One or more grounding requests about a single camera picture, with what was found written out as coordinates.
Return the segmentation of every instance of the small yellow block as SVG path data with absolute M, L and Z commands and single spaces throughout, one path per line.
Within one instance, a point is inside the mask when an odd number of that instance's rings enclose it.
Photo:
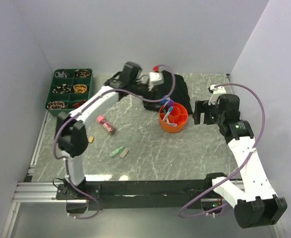
M 94 139 L 95 139 L 95 138 L 94 138 L 93 136 L 90 136 L 90 137 L 89 137 L 89 143 L 94 142 Z
M 128 148 L 125 148 L 125 149 L 122 151 L 122 153 L 120 154 L 120 157 L 121 157 L 121 158 L 124 158 L 124 157 L 126 156 L 126 154 L 127 154 L 128 151 L 129 151 L 129 149 L 128 149 Z

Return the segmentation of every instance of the table surface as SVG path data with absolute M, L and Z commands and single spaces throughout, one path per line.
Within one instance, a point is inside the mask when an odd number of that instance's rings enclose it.
M 95 92 L 113 74 L 94 74 Z M 228 82 L 225 74 L 182 74 L 187 83 L 190 102 L 210 97 L 208 87 Z M 191 116 L 179 133 L 163 131 L 158 113 L 145 110 L 141 100 L 127 96 L 105 110 L 104 116 L 116 128 L 109 136 L 94 122 L 87 136 L 95 137 L 83 154 L 83 168 L 88 181 L 98 180 L 174 180 L 204 179 L 213 172 L 232 173 L 236 162 L 216 125 L 194 125 Z M 48 115 L 43 142 L 32 182 L 52 181 L 65 174 L 63 161 L 53 157 L 56 118 Z M 110 152 L 124 145 L 129 149 L 122 159 L 111 158 Z

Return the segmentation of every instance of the pink vial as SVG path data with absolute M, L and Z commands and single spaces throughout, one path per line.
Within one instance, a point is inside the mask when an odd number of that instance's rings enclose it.
M 98 116 L 97 122 L 102 125 L 102 127 L 110 134 L 113 135 L 116 132 L 116 129 L 105 119 L 104 116 Z

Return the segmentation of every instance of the black base bar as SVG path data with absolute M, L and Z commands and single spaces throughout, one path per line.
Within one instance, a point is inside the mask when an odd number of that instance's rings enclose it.
M 86 199 L 65 182 L 58 186 L 57 200 Z M 85 181 L 79 185 L 83 191 L 97 198 L 103 209 L 181 207 L 209 187 L 208 179 L 152 180 L 152 181 Z M 210 192 L 204 198 L 218 198 Z M 200 200 L 189 206 L 201 209 Z M 93 200 L 88 210 L 96 210 Z

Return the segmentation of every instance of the orange bowl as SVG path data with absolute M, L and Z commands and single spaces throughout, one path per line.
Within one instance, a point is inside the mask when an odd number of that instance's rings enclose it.
M 163 112 L 163 106 L 160 108 L 160 113 L 159 113 L 159 123 L 160 126 L 163 130 L 170 132 L 170 133 L 176 133 L 181 131 L 188 119 L 188 112 L 186 108 L 179 104 L 179 103 L 174 103 L 173 104 L 173 110 L 169 114 L 169 122 L 170 123 L 176 123 L 177 126 L 171 126 L 168 125 L 166 122 L 163 121 L 164 118 L 164 112 Z

